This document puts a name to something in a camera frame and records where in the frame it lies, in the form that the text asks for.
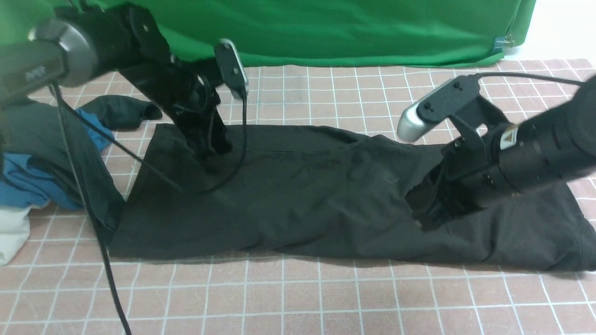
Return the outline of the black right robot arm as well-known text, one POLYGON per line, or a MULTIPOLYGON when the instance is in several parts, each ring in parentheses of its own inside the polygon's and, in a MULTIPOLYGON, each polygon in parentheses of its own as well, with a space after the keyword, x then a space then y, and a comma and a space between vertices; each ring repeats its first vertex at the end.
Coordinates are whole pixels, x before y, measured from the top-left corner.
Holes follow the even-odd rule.
POLYGON ((406 108, 397 137, 413 143, 444 120, 450 120, 460 136, 441 149, 441 162, 405 195, 423 231, 595 171, 595 78, 580 82, 516 72, 460 75, 406 108), (514 124, 480 93, 481 79, 491 76, 578 89, 568 102, 514 124))

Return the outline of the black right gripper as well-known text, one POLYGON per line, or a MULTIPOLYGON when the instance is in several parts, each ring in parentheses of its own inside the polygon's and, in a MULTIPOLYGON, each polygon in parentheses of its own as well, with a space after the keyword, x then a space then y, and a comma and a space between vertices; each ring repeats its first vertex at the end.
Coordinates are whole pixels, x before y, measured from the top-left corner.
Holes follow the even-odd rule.
POLYGON ((423 232, 541 189, 540 116, 513 124, 478 96, 450 119, 461 135, 447 146, 440 172, 430 172, 405 195, 423 232))

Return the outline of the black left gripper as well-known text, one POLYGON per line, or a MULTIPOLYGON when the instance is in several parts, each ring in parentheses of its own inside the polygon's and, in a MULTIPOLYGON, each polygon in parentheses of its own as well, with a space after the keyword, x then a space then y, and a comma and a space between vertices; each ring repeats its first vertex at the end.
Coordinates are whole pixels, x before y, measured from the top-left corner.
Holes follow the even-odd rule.
POLYGON ((233 144, 217 113, 214 89, 172 55, 149 10, 125 5, 122 19, 130 32, 132 51, 118 72, 158 105, 193 145, 193 168, 201 169, 230 154, 233 144))

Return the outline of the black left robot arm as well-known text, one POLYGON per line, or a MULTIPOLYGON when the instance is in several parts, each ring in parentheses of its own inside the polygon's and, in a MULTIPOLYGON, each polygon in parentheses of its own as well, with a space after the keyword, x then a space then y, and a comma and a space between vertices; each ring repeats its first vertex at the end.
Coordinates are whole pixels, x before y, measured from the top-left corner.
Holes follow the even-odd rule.
POLYGON ((214 53, 196 63, 179 59, 141 6, 62 7, 27 41, 1 47, 1 104, 51 83, 80 87, 116 71, 172 119, 196 157, 223 155, 232 144, 217 112, 217 87, 228 85, 237 94, 247 77, 232 41, 221 40, 214 53))

